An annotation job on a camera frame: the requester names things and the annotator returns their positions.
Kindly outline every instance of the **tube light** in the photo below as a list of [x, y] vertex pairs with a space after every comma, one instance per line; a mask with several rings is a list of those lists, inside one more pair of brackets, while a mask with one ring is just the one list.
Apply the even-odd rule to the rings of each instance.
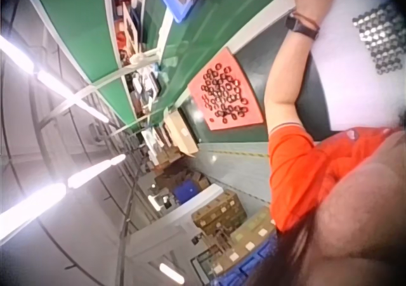
[[96, 164], [83, 171], [75, 173], [68, 179], [68, 187], [72, 188], [72, 189], [77, 189], [78, 187], [84, 185], [89, 180], [96, 177], [101, 172], [107, 170], [111, 166], [112, 166], [112, 163], [110, 160], [104, 160], [104, 161], [100, 162], [99, 164]]
[[161, 206], [157, 203], [157, 201], [155, 200], [155, 197], [148, 195], [148, 200], [150, 201], [150, 203], [152, 204], [152, 207], [154, 207], [154, 209], [156, 211], [160, 211]]
[[34, 73], [34, 62], [31, 61], [31, 59], [25, 53], [12, 45], [12, 43], [7, 41], [2, 36], [0, 36], [0, 49], [22, 70], [29, 74]]
[[161, 263], [159, 265], [159, 270], [167, 275], [169, 278], [174, 280], [176, 283], [183, 285], [185, 283], [185, 278], [181, 276], [179, 273], [177, 273], [175, 270], [172, 268], [166, 266], [164, 263]]
[[0, 240], [40, 216], [66, 195], [63, 183], [46, 186], [0, 214]]
[[126, 154], [118, 155], [118, 156], [112, 158], [110, 161], [111, 161], [113, 166], [116, 166], [117, 164], [122, 162], [124, 159], [126, 159]]
[[95, 110], [93, 107], [87, 105], [83, 100], [78, 99], [75, 94], [66, 86], [64, 83], [59, 81], [53, 75], [45, 72], [44, 70], [40, 70], [37, 74], [38, 80], [40, 80], [47, 88], [50, 88], [57, 94], [61, 95], [65, 99], [72, 100], [78, 107], [87, 111], [92, 116], [100, 119], [104, 123], [108, 122], [108, 118], [104, 116], [102, 113]]

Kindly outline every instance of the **black watch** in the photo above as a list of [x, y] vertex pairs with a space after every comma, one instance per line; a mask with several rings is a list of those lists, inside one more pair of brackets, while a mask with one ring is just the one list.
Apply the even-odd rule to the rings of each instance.
[[297, 18], [289, 14], [286, 18], [285, 26], [294, 32], [299, 32], [300, 34], [304, 34], [308, 36], [310, 39], [317, 39], [318, 37], [318, 30], [313, 30], [307, 27], [305, 24], [300, 22]]

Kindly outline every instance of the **white label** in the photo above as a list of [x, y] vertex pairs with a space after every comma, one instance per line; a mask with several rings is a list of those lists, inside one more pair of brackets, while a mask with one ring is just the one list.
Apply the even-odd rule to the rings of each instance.
[[185, 129], [185, 128], [181, 129], [180, 132], [182, 133], [182, 135], [184, 137], [187, 137], [189, 135], [189, 131], [187, 129]]
[[236, 260], [238, 260], [239, 259], [239, 255], [237, 254], [237, 253], [233, 253], [231, 256], [230, 256], [230, 259], [231, 259], [231, 261], [232, 262], [235, 262]]
[[223, 267], [221, 267], [221, 265], [217, 265], [216, 267], [214, 267], [213, 270], [218, 275], [220, 272], [223, 271]]
[[249, 243], [246, 245], [246, 248], [247, 248], [248, 251], [251, 251], [251, 250], [253, 250], [253, 248], [255, 248], [255, 245], [254, 245], [254, 243], [249, 242]]
[[258, 232], [259, 235], [261, 235], [262, 237], [264, 237], [266, 234], [268, 234], [268, 230], [266, 229], [260, 229], [260, 231]]

